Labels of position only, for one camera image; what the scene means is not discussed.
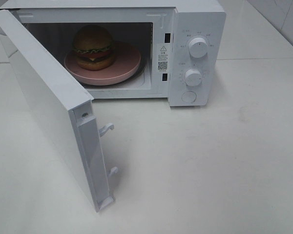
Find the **white round door-release button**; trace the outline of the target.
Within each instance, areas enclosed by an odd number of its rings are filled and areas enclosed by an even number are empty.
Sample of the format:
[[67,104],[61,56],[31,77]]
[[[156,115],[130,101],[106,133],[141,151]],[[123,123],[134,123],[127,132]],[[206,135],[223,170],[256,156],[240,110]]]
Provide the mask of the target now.
[[182,94],[182,101],[186,103],[193,103],[196,100],[196,93],[193,91],[186,91]]

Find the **white lower timer knob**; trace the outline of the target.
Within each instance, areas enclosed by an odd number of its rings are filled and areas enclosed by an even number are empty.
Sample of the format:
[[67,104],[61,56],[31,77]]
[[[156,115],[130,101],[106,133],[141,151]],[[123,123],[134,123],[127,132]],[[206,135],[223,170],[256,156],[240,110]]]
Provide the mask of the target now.
[[185,73],[184,80],[187,86],[195,87],[201,84],[202,78],[203,76],[199,70],[189,69]]

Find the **white microwave oven body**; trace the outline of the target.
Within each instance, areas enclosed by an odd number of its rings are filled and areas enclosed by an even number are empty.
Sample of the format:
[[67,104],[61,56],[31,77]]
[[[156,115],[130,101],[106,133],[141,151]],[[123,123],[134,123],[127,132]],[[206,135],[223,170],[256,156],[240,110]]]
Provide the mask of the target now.
[[[104,27],[116,41],[137,47],[146,62],[143,84],[89,87],[72,76],[93,99],[167,98],[170,106],[203,106],[208,101],[226,19],[215,0],[9,0],[0,10],[10,11],[64,69],[72,39],[86,25]],[[208,42],[201,58],[188,50],[197,36]],[[171,44],[168,72],[156,68],[158,43]],[[200,85],[186,85],[189,69],[201,72]],[[182,101],[186,91],[196,93],[195,102]]]

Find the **burger with lettuce and tomato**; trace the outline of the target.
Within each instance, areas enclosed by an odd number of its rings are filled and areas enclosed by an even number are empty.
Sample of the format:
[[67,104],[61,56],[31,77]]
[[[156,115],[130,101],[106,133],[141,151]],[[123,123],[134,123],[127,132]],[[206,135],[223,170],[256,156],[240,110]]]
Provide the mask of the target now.
[[116,59],[116,46],[112,35],[97,25],[81,28],[73,39],[72,50],[77,64],[91,71],[107,68]]

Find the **white upper power knob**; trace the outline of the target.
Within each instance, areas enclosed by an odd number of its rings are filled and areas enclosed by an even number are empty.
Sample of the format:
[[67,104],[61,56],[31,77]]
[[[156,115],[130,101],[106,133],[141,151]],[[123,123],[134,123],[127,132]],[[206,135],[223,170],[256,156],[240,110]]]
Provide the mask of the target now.
[[188,50],[193,58],[201,58],[208,52],[208,42],[204,37],[194,37],[188,43]]

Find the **white warning label sticker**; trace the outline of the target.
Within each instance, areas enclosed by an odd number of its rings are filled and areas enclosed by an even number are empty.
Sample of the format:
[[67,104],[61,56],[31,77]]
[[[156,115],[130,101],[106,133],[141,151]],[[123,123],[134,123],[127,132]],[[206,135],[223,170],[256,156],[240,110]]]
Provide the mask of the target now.
[[158,43],[156,49],[156,68],[159,72],[168,72],[170,69],[171,44]]

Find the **white microwave door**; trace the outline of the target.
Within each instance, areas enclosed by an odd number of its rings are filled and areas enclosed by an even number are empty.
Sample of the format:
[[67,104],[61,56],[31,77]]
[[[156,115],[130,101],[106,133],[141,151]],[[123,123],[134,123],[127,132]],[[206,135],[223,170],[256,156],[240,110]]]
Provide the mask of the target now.
[[31,112],[60,154],[95,211],[113,202],[93,96],[8,10],[0,10],[0,41]]

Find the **pink round plate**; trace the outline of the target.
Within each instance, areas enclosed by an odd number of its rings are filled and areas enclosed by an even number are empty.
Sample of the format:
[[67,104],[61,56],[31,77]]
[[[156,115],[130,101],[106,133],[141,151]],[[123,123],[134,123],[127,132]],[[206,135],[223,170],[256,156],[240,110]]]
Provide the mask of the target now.
[[72,52],[64,59],[65,68],[81,83],[96,86],[106,86],[120,83],[133,76],[142,61],[140,51],[129,43],[116,42],[116,59],[110,66],[91,71],[80,67]]

